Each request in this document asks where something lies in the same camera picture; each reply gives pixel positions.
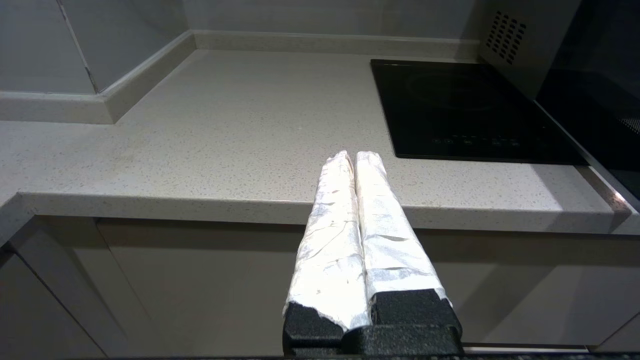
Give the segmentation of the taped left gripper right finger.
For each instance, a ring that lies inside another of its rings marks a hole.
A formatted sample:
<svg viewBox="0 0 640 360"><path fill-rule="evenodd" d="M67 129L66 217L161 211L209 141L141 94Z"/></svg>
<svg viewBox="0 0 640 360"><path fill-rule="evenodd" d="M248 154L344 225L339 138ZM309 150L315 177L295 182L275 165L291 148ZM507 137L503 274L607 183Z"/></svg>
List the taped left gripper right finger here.
<svg viewBox="0 0 640 360"><path fill-rule="evenodd" d="M437 272L391 190L382 158L375 152L357 153L355 195L365 279L364 326L460 328Z"/></svg>

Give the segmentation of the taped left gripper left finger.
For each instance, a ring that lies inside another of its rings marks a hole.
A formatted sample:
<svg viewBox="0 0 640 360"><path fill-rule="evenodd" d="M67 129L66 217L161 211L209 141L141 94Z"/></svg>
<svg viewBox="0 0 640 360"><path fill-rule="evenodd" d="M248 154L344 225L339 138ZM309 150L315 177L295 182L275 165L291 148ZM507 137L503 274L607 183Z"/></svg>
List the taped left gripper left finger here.
<svg viewBox="0 0 640 360"><path fill-rule="evenodd" d="M345 334L371 325L355 171L345 150L321 168L282 316L286 354L337 354Z"/></svg>

